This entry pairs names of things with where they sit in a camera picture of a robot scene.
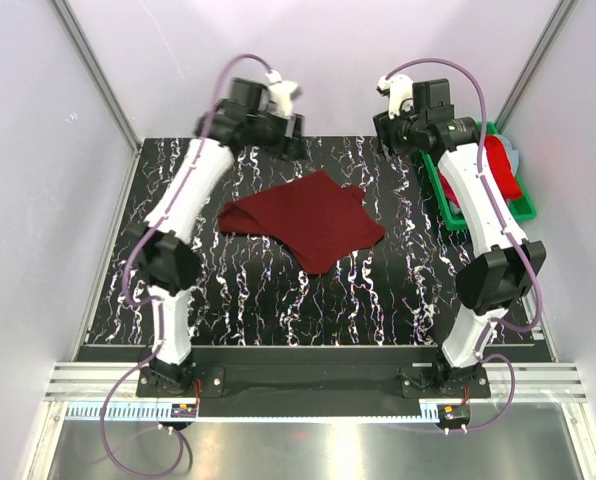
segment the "gray wall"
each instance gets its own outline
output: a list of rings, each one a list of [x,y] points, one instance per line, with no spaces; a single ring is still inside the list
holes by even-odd
[[[579,366],[596,417],[596,0],[579,2],[505,132],[547,262],[540,280],[556,347]]]
[[[130,152],[48,1],[0,1],[0,479],[21,478]]]
[[[303,86],[296,111],[312,135],[373,135],[386,109],[378,78],[408,60],[464,64],[496,116],[557,0],[70,0],[138,135],[189,136],[230,57],[262,55]],[[252,62],[237,74],[264,79]],[[477,100],[460,74],[446,76],[461,113]]]

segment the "aluminum frame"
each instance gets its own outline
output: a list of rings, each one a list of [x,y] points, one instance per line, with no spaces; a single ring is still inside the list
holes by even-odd
[[[509,124],[509,120],[516,110],[518,103],[520,103],[520,99],[525,94],[529,83],[536,75],[538,68],[547,56],[558,33],[562,30],[577,3],[578,0],[560,0],[558,5],[556,5],[551,17],[547,21],[547,25],[545,25],[544,30],[540,34],[534,49],[531,51],[527,63],[525,63],[525,66],[522,68],[516,83],[512,87],[511,92],[509,92],[509,96],[505,100],[505,103],[496,118],[496,126],[500,133],[503,133]]]
[[[114,94],[107,77],[102,71],[100,64],[98,63],[98,59],[94,54],[85,33],[76,18],[71,6],[69,5],[68,0],[49,0],[51,5],[54,7],[56,15],[60,20],[60,23],[65,28],[65,31],[69,35],[76,52],[80,56],[81,60],[91,80],[94,82],[98,93],[100,94],[100,98],[107,106],[109,113],[111,114],[112,118],[116,122],[120,133],[122,134],[123,138],[129,145],[129,148],[136,153],[140,149],[140,145],[142,144],[141,139],[136,135],[133,127],[131,126],[131,122],[129,121],[127,115],[125,114],[118,98]]]
[[[43,403],[43,427],[36,437],[35,447],[24,478],[45,480],[49,474],[58,438],[71,402],[103,399],[109,387],[134,364],[131,363],[85,363],[66,362],[56,365],[52,380]],[[585,480],[596,480],[596,428],[590,414],[578,371],[572,363],[514,363],[516,373],[516,395],[514,403],[558,404],[562,409],[567,430],[574,445],[577,461]],[[503,402],[510,388],[509,371],[505,364],[485,365],[490,379],[492,398]],[[150,399],[135,395],[138,373],[130,376],[119,388],[118,395],[123,402],[145,402]],[[490,402],[473,399],[473,403]],[[425,400],[448,403],[447,399]],[[251,422],[250,418],[207,419],[205,421]],[[267,418],[256,419],[265,423],[287,421],[310,421],[331,423],[330,417],[314,418]],[[344,418],[342,422],[391,423],[389,417],[367,419],[364,417]]]

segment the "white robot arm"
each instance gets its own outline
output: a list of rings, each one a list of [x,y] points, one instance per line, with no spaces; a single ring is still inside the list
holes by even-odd
[[[480,129],[472,118],[454,117],[449,82],[440,79],[413,83],[413,109],[399,116],[393,115],[392,104],[400,105],[402,88],[392,92],[393,86],[384,82],[383,77],[378,90],[390,96],[390,103],[388,111],[374,116],[378,137],[392,155],[423,150],[431,156],[456,194],[471,234],[475,259],[456,276],[460,310],[431,375],[439,390],[462,390],[461,386],[475,378],[496,323],[531,286],[507,235],[511,234],[521,245],[536,273],[545,260],[545,248],[542,242],[529,242],[512,217],[491,173],[486,152],[481,168],[477,165]],[[506,224],[504,231],[483,177]]]
[[[137,266],[150,297],[160,299],[152,302],[154,319],[158,319],[160,302],[164,312],[163,331],[161,322],[154,321],[155,337],[161,339],[161,344],[150,368],[179,387],[189,381],[183,378],[184,364],[189,363],[191,353],[187,306],[201,264],[189,244],[198,213],[244,147],[257,145],[288,160],[306,156],[303,119],[293,114],[298,86],[281,80],[275,71],[268,77],[272,82],[269,86],[240,78],[233,80],[229,98],[216,107],[207,138],[191,140],[183,163],[161,200],[144,224],[130,228],[138,241],[146,232],[152,232],[137,258]],[[265,92],[269,102],[260,110]],[[199,120],[197,135],[206,118],[207,115]]]

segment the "green basket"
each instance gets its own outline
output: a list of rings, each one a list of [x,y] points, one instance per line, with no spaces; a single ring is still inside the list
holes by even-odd
[[[493,123],[487,123],[487,133],[489,135],[496,135],[498,134],[498,129]],[[431,157],[425,152],[421,151],[420,153],[423,161],[425,162],[425,167],[427,168],[427,173],[429,174],[429,179],[431,180],[431,185],[433,186],[436,199],[438,200],[440,214],[445,221],[447,230],[466,230],[467,221],[465,220],[463,214],[459,213],[458,215],[454,215],[451,213],[451,209],[449,208],[449,200],[447,200],[447,197],[445,197],[445,192],[442,190],[440,176],[438,175],[436,166],[431,161]],[[520,177],[516,177],[516,181],[522,190],[522,197],[518,200],[512,200],[509,202],[509,211],[516,219],[516,222],[522,223],[525,220],[529,220],[536,216],[536,207],[534,207],[534,204],[529,197],[529,193],[527,192],[527,189],[522,183]]]

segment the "black bracket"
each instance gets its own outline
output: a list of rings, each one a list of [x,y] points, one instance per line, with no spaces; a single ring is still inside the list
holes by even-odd
[[[400,380],[402,396],[407,399],[421,398],[452,398],[456,400],[465,397],[465,387],[469,387],[469,398],[491,398],[489,379],[484,368],[477,369],[472,377],[461,382],[438,384],[434,380],[436,368],[429,367],[401,367]]]
[[[235,156],[246,146],[255,145],[283,160],[304,160],[307,150],[302,137],[302,115],[279,117],[263,96],[269,90],[261,83],[235,78],[229,97],[216,107],[213,122],[207,134],[221,145],[229,147]],[[207,114],[200,117],[195,134],[204,128]]]
[[[225,369],[218,366],[198,366],[188,362],[183,372],[181,383],[171,381],[158,373],[150,366],[140,370],[138,379],[137,397],[152,398],[190,398],[197,394],[202,398],[222,397],[225,383]],[[199,381],[200,392],[197,392]]]
[[[411,112],[401,112],[395,118],[389,118],[388,112],[373,117],[376,134],[390,155],[423,150],[437,163],[444,152],[478,141],[476,122],[469,117],[455,118],[447,79],[416,82],[412,88]]]

